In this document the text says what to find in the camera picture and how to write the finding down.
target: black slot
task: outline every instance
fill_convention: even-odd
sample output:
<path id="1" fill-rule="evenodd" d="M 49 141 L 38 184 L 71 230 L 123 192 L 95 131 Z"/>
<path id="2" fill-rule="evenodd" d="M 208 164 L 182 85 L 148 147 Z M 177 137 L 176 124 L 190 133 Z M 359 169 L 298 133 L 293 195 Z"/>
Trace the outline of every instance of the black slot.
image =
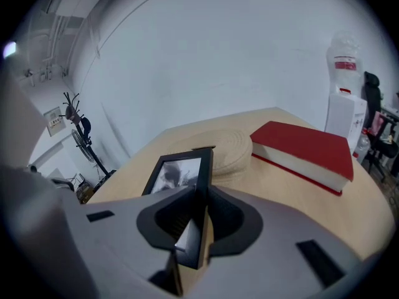
<path id="1" fill-rule="evenodd" d="M 208 214 L 214 235 L 209 258 L 241 254 L 262 232 L 260 213 L 216 186 L 211 186 L 208 191 Z"/>
<path id="2" fill-rule="evenodd" d="M 93 214 L 86 215 L 89 222 L 101 221 L 101 219 L 114 216 L 112 211 L 94 212 Z"/>
<path id="3" fill-rule="evenodd" d="M 345 275 L 316 241 L 298 242 L 296 246 L 325 288 Z"/>
<path id="4" fill-rule="evenodd" d="M 201 146 L 201 147 L 196 147 L 196 148 L 192 148 L 191 150 L 192 151 L 196 151 L 196 150 L 202 150 L 203 148 L 215 148 L 216 146 L 215 145 L 213 145 L 213 146 Z"/>
<path id="5" fill-rule="evenodd" d="M 156 224 L 172 236 L 175 242 L 178 241 L 191 219 L 193 201 L 192 192 L 184 194 L 155 214 Z"/>

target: office chair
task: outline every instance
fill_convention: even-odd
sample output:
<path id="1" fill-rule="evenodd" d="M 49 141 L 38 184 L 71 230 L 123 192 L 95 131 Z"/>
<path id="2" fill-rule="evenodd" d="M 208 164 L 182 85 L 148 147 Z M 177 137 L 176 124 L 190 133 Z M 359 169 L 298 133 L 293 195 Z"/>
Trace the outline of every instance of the office chair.
<path id="1" fill-rule="evenodd" d="M 365 127 L 369 129 L 373 123 L 375 112 L 381 112 L 381 91 L 378 88 L 380 85 L 380 81 L 376 75 L 364 72 L 364 77 L 365 93 L 368 107 L 368 119 Z M 392 144 L 388 144 L 380 140 L 380 137 L 388 123 L 391 124 L 391 134 L 393 133 L 393 128 L 396 125 L 395 120 L 391 119 L 390 117 L 383 115 L 380 115 L 380 117 L 383 119 L 383 124 L 380 127 L 377 135 L 374 136 L 372 134 L 368 134 L 372 153 L 368 153 L 366 159 L 368 159 L 370 162 L 370 166 L 368 167 L 368 173 L 370 174 L 372 166 L 375 165 L 375 167 L 382 175 L 381 183 L 383 183 L 385 180 L 385 173 L 383 172 L 382 166 L 380 164 L 381 157 L 385 155 L 388 158 L 394 158 L 398 154 L 399 147 L 395 142 L 393 142 Z"/>

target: ceiling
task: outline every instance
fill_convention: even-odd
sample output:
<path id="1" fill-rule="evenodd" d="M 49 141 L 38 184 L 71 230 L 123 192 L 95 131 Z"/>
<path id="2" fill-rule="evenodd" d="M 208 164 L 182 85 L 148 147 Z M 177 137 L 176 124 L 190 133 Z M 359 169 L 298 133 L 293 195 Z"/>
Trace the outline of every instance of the ceiling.
<path id="1" fill-rule="evenodd" d="M 32 86 L 67 75 L 79 31 L 98 1 L 37 0 L 9 39 L 17 50 L 4 61 L 6 67 Z"/>

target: book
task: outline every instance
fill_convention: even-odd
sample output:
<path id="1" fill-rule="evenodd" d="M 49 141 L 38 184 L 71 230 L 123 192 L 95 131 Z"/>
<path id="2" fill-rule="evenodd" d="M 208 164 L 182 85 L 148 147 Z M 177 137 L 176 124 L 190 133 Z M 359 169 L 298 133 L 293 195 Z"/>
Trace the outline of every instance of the book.
<path id="1" fill-rule="evenodd" d="M 353 181 L 346 138 L 297 125 L 267 122 L 251 135 L 252 155 L 336 195 Z"/>

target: table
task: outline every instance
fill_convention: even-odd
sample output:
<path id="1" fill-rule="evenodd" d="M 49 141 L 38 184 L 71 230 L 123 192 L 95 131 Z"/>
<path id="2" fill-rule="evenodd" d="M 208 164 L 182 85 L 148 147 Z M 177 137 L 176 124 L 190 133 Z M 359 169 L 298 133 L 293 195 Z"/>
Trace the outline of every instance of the table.
<path id="1" fill-rule="evenodd" d="M 158 158 L 177 140 L 221 128 L 240 129 L 251 134 L 271 120 L 313 128 L 284 110 L 267 108 L 167 129 L 120 168 L 89 203 L 141 196 Z M 373 179 L 355 158 L 352 161 L 354 179 L 344 187 L 340 197 L 254 157 L 251 157 L 244 177 L 228 187 L 302 211 L 365 259 L 387 245 L 395 223 L 389 205 Z M 206 238 L 207 244 L 212 243 L 211 225 L 208 226 Z M 183 288 L 186 288 L 185 284 L 192 284 L 202 273 L 202 270 L 190 272 L 190 268 L 181 267 Z"/>

